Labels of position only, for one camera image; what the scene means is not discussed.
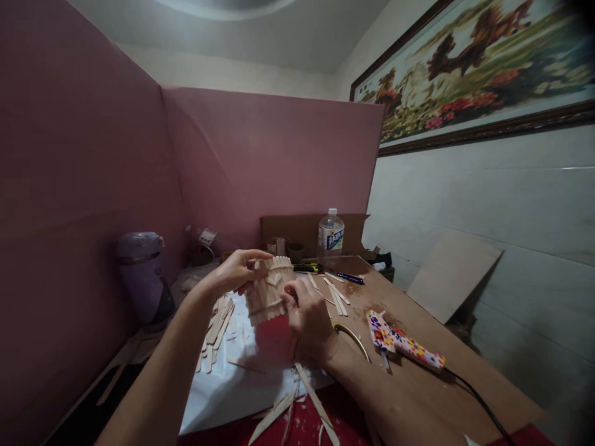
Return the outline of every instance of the hand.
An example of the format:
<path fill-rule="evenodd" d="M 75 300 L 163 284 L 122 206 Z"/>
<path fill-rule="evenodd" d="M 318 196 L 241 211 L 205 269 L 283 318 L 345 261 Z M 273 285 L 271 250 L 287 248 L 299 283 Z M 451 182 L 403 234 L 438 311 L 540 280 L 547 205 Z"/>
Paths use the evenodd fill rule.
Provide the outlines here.
<path fill-rule="evenodd" d="M 248 282 L 267 276 L 266 268 L 254 269 L 256 259 L 270 258 L 273 258 L 272 254 L 260 250 L 236 250 L 199 284 L 208 286 L 215 299 L 230 291 L 237 291 L 242 295 L 246 291 Z"/>
<path fill-rule="evenodd" d="M 299 344 L 324 366 L 339 348 L 339 336 L 330 323 L 324 298 L 304 278 L 286 283 L 281 298 L 289 313 L 289 327 Z"/>

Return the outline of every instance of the purple container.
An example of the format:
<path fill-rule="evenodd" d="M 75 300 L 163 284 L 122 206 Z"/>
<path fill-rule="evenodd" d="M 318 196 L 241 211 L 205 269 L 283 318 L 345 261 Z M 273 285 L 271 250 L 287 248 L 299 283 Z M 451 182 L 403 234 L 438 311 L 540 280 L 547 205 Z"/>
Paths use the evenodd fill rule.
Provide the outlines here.
<path fill-rule="evenodd" d="M 160 331 L 175 312 L 162 274 L 163 238 L 155 232 L 129 232 L 118 239 L 118 269 L 146 331 Z"/>

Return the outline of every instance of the framed painting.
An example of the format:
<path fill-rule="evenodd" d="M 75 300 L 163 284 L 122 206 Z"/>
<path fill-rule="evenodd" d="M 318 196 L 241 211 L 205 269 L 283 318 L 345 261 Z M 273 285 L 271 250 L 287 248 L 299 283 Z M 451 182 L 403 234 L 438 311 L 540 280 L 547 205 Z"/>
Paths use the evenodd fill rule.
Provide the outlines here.
<path fill-rule="evenodd" d="M 352 85 L 379 156 L 595 121 L 595 45 L 559 0 L 439 0 Z"/>

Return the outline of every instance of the blue pen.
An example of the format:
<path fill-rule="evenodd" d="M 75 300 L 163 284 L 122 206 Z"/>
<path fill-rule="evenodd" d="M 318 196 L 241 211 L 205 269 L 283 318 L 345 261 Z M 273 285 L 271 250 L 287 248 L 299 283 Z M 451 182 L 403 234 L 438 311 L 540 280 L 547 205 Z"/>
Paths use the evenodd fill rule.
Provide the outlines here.
<path fill-rule="evenodd" d="M 346 274 L 346 273 L 341 273 L 339 271 L 335 271 L 334 269 L 328 269 L 327 271 L 330 272 L 331 274 L 336 275 L 337 277 L 340 277 L 345 280 L 349 280 L 350 282 L 357 283 L 359 285 L 364 284 L 364 279 L 362 279 L 360 277 L 352 276 L 352 275 Z"/>

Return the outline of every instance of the ceiling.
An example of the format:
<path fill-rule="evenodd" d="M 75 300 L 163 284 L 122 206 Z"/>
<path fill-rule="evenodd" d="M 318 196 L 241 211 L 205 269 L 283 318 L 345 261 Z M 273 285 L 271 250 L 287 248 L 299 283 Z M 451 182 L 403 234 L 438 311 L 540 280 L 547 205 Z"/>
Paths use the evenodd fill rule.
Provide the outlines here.
<path fill-rule="evenodd" d="M 333 73 L 389 0 L 69 0 L 116 42 Z"/>

